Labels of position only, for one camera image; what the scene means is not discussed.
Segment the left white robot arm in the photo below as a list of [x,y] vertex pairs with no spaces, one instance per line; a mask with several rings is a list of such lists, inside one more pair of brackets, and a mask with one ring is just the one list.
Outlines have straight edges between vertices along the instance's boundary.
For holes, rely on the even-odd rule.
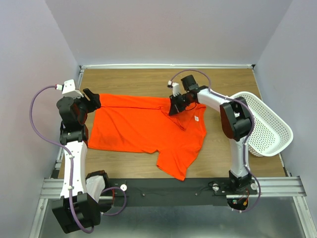
[[85,122],[89,113],[101,107],[100,96],[88,88],[73,90],[63,93],[56,106],[62,118],[59,140],[65,168],[60,198],[52,211],[66,234],[78,230],[90,234],[101,221],[100,196],[110,189],[105,171],[85,174],[89,138]]

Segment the orange t shirt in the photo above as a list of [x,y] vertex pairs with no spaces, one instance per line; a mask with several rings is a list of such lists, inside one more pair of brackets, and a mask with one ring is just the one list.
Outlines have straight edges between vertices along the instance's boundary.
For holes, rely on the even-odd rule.
[[168,98],[101,94],[88,146],[95,150],[154,153],[157,167],[183,181],[207,134],[206,106],[169,115]]

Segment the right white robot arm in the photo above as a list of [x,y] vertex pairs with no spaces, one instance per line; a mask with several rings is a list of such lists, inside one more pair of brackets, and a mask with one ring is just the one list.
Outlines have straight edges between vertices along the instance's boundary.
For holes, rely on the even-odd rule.
[[181,79],[184,94],[178,83],[170,80],[172,89],[169,115],[185,111],[191,103],[204,104],[220,113],[221,127],[231,146],[231,168],[229,170],[228,189],[239,194],[252,182],[249,167],[248,142],[254,129],[254,117],[243,97],[236,99],[219,94],[210,86],[199,86],[192,75]]

